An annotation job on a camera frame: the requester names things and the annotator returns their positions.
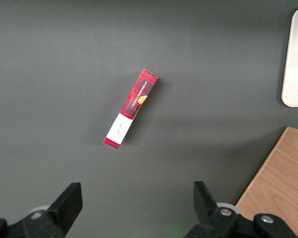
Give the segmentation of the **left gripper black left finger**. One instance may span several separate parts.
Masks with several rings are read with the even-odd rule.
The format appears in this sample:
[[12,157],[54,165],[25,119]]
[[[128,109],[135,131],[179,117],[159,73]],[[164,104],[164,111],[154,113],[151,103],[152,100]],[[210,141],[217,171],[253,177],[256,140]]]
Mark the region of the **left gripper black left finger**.
[[0,218],[0,238],[64,238],[81,210],[81,183],[73,182],[50,206],[35,208],[12,225]]

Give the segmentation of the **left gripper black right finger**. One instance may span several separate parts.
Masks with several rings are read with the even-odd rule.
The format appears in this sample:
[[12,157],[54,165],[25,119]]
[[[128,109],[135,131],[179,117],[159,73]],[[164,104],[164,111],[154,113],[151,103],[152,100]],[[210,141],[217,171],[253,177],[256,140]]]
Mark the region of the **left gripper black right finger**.
[[215,202],[202,181],[194,182],[194,210],[199,224],[187,238],[296,238],[297,235],[280,217],[257,214],[253,220],[243,217],[233,205]]

